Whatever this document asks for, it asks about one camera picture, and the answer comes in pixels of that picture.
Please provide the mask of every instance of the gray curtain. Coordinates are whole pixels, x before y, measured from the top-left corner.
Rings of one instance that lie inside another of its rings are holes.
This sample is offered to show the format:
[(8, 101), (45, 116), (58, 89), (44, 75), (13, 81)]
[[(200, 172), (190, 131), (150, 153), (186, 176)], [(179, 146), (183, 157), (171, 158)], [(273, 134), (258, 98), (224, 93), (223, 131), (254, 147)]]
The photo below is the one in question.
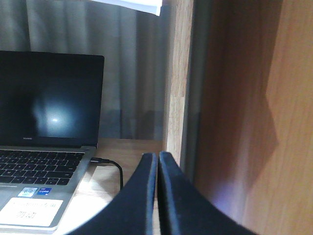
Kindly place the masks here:
[(169, 10), (92, 1), (0, 0), (0, 50), (105, 56), (99, 135), (162, 139)]

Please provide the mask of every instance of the silver laptop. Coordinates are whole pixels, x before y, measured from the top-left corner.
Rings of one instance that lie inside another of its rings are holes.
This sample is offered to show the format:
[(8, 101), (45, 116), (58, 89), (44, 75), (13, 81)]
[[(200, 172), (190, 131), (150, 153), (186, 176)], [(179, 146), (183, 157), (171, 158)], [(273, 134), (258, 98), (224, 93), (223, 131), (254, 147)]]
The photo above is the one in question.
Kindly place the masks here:
[(103, 66), (0, 51), (0, 228), (57, 228), (96, 151)]

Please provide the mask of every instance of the charging cable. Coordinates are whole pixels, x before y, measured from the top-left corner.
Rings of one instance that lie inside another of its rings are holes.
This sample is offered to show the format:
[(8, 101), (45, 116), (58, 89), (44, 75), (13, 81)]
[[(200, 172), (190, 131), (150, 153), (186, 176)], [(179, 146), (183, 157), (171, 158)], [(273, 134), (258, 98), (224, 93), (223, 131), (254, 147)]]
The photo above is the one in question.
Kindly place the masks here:
[(119, 183), (120, 183), (120, 190), (122, 190), (124, 183), (123, 183), (123, 169), (122, 167), (116, 163), (115, 161), (109, 160), (109, 159), (103, 159), (103, 158), (91, 158), (91, 163), (107, 163), (107, 164), (113, 164), (119, 169)]

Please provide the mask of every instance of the wooden panel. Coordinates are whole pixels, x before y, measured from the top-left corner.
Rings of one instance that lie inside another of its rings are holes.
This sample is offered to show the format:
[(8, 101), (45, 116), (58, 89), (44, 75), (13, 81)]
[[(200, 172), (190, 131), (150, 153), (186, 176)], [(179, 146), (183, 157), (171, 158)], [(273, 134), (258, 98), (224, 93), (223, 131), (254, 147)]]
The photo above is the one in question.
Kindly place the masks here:
[(189, 47), (192, 26), (193, 0), (169, 0), (171, 26), (168, 76), (165, 91), (163, 149), (180, 163), (182, 129), (188, 74)]
[(235, 0), (223, 11), (226, 34), (212, 32), (225, 36), (216, 109), (203, 103), (196, 186), (261, 235), (311, 235), (313, 1)]

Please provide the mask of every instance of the desk surface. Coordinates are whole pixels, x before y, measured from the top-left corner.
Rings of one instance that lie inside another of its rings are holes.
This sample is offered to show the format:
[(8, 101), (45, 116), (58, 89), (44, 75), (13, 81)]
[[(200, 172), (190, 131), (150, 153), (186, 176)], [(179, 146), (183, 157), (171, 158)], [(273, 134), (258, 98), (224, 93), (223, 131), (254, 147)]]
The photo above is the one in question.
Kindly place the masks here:
[[(161, 141), (100, 139), (96, 157), (119, 163), (123, 168), (125, 185), (136, 169), (142, 153), (158, 153), (161, 148)], [(88, 221), (114, 198), (119, 187), (117, 167), (90, 164), (53, 235), (66, 234)], [(157, 222), (157, 215), (154, 215), (155, 234), (159, 234)]]

